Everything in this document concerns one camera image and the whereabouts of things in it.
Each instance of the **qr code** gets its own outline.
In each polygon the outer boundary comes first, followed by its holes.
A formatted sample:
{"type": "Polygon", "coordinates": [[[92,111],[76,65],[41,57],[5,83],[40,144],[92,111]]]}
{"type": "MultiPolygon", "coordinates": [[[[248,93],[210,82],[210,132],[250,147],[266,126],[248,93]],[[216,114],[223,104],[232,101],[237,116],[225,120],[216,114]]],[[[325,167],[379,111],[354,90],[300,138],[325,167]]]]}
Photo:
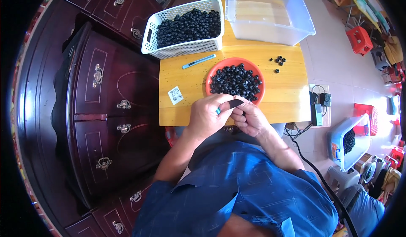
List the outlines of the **qr code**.
{"type": "Polygon", "coordinates": [[[168,95],[169,95],[170,100],[173,105],[175,105],[176,103],[180,102],[183,99],[183,96],[180,93],[180,90],[178,87],[175,87],[174,89],[170,90],[168,92],[168,95]]]}

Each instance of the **perforated basket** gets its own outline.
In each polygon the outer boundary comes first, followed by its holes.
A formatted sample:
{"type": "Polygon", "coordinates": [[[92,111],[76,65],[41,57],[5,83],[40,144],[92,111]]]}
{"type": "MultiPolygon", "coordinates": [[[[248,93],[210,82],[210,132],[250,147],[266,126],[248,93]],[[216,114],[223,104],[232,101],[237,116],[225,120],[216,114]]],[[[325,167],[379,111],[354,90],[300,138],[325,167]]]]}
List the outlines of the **perforated basket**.
{"type": "Polygon", "coordinates": [[[166,59],[181,55],[221,50],[223,47],[223,35],[224,14],[221,0],[200,0],[172,7],[151,15],[145,28],[141,52],[143,54],[151,54],[155,57],[158,57],[159,59],[166,59]],[[220,35],[216,38],[184,42],[181,44],[175,44],[157,49],[158,43],[156,33],[158,30],[158,25],[160,25],[163,20],[173,20],[176,15],[183,15],[191,11],[193,8],[200,9],[201,11],[206,12],[210,12],[211,10],[218,11],[221,18],[220,35]]]}

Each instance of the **blue shirt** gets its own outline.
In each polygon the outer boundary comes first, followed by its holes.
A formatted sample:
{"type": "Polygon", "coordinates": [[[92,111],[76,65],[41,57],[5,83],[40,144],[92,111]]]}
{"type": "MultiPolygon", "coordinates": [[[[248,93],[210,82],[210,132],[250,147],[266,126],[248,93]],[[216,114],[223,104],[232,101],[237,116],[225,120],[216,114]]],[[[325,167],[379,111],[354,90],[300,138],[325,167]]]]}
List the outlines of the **blue shirt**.
{"type": "MultiPolygon", "coordinates": [[[[353,209],[350,212],[350,218],[353,222],[358,237],[368,237],[379,220],[382,219],[385,212],[385,206],[380,201],[362,190],[359,193],[358,199],[355,202],[353,209]]],[[[348,235],[353,236],[351,231],[348,230],[348,235]]]]}
{"type": "Polygon", "coordinates": [[[277,236],[331,236],[338,214],[315,175],[290,174],[243,142],[209,153],[177,185],[152,184],[132,236],[217,236],[234,213],[277,236]]]}

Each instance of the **yellow cloth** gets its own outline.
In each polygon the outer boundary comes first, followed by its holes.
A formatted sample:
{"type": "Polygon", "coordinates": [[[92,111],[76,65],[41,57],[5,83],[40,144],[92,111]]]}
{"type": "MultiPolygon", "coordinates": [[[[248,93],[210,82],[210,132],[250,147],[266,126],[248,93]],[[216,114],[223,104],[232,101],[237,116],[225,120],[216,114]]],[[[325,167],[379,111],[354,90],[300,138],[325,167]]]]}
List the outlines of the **yellow cloth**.
{"type": "Polygon", "coordinates": [[[382,190],[385,190],[386,185],[394,183],[395,187],[393,188],[392,192],[395,192],[401,177],[402,174],[398,170],[389,168],[385,175],[385,179],[383,180],[382,190]]]}
{"type": "Polygon", "coordinates": [[[385,42],[385,54],[391,65],[403,61],[402,47],[397,36],[389,36],[385,42]]]}

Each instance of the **red bowl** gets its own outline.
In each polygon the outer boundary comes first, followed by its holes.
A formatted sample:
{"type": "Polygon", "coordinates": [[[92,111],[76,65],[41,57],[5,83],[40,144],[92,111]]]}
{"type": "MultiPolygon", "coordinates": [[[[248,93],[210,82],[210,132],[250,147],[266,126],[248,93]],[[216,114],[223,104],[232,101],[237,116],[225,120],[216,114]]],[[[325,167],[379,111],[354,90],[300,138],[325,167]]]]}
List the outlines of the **red bowl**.
{"type": "Polygon", "coordinates": [[[244,58],[241,57],[230,57],[227,59],[224,59],[220,62],[218,62],[215,66],[213,66],[213,68],[209,71],[209,74],[207,76],[206,79],[206,93],[207,95],[211,95],[212,93],[210,92],[210,84],[211,84],[211,77],[213,77],[218,69],[222,69],[225,66],[232,66],[232,65],[239,65],[243,63],[244,64],[244,69],[246,70],[252,70],[253,71],[253,76],[258,75],[259,76],[259,80],[262,81],[261,85],[258,85],[259,90],[261,91],[260,93],[256,94],[255,96],[258,98],[258,100],[253,101],[252,103],[254,103],[255,105],[259,105],[259,103],[261,102],[263,95],[265,94],[265,80],[263,78],[262,72],[259,70],[259,68],[251,61],[248,61],[244,58]]]}

